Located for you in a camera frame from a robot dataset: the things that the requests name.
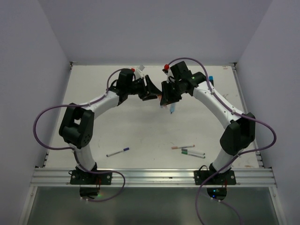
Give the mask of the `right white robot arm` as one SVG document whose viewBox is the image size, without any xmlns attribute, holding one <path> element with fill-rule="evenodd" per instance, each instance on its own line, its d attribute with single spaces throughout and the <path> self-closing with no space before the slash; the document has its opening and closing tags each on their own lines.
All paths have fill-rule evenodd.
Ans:
<svg viewBox="0 0 300 225">
<path fill-rule="evenodd" d="M 231 168 L 233 158 L 254 141 L 255 116 L 238 110 L 220 95 L 210 82 L 207 71 L 192 73 L 182 60 L 176 64 L 166 64 L 163 72 L 167 79 L 161 83 L 161 105 L 177 103 L 182 99 L 182 94 L 188 93 L 203 103 L 223 126 L 221 150 L 211 163 L 209 172 L 212 183 L 221 183 L 225 172 Z"/>
</svg>

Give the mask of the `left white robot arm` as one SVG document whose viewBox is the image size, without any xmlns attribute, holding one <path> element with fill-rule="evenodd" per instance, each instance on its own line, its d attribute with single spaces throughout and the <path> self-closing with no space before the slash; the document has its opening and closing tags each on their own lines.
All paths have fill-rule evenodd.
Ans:
<svg viewBox="0 0 300 225">
<path fill-rule="evenodd" d="M 83 105 L 69 104 L 62 119 L 59 135 L 71 147 L 77 168 L 82 170 L 81 179 L 92 184 L 97 180 L 97 163 L 90 150 L 94 120 L 106 111 L 119 106 L 129 95 L 137 95 L 141 100 L 156 99 L 162 92 L 148 75 L 138 69 L 118 69 L 118 79 L 107 84 L 105 94 Z"/>
</svg>

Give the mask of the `light blue highlighter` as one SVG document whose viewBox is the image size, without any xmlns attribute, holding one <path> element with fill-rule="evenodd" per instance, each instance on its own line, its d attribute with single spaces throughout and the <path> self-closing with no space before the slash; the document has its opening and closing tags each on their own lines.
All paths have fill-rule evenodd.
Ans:
<svg viewBox="0 0 300 225">
<path fill-rule="evenodd" d="M 175 103 L 170 104 L 170 114 L 173 114 L 175 112 L 175 107 L 176 107 Z"/>
</svg>

